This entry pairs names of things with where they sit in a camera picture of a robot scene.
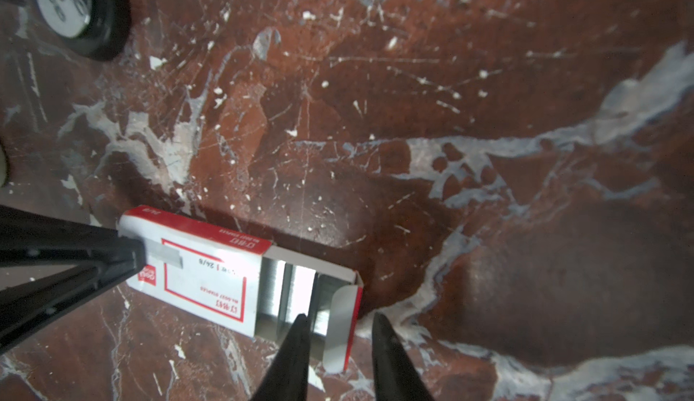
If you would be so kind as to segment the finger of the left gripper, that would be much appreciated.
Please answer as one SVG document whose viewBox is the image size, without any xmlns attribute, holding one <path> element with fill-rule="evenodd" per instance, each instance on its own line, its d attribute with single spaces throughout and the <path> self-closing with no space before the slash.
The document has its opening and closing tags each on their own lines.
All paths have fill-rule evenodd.
<svg viewBox="0 0 694 401">
<path fill-rule="evenodd" d="M 1 207 L 1 265 L 117 265 L 141 268 L 145 245 L 115 229 Z"/>
<path fill-rule="evenodd" d="M 144 265 L 77 265 L 1 291 L 1 352 L 138 274 Z"/>
</svg>

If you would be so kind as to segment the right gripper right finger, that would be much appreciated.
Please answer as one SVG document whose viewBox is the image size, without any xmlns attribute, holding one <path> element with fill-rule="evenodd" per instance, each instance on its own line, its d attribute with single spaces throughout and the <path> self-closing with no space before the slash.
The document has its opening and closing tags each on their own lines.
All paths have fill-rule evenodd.
<svg viewBox="0 0 694 401">
<path fill-rule="evenodd" d="M 376 312 L 373 316 L 372 366 L 377 400 L 434 399 L 390 321 L 381 312 Z"/>
</svg>

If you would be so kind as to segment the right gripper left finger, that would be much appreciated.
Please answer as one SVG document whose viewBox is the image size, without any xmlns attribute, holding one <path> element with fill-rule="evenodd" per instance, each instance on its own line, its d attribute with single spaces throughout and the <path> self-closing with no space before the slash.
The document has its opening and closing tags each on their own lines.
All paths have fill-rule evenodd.
<svg viewBox="0 0 694 401">
<path fill-rule="evenodd" d="M 309 319 L 299 314 L 251 400 L 307 400 L 310 349 Z"/>
</svg>

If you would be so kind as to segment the white red staple box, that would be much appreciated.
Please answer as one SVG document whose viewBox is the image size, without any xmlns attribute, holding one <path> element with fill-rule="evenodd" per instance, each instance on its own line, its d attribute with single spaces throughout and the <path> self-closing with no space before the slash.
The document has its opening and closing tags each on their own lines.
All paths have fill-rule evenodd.
<svg viewBox="0 0 694 401">
<path fill-rule="evenodd" d="M 363 296 L 354 270 L 241 232 L 140 206 L 117 231 L 146 249 L 128 285 L 247 337 L 280 342 L 307 316 L 311 355 L 347 369 Z"/>
</svg>

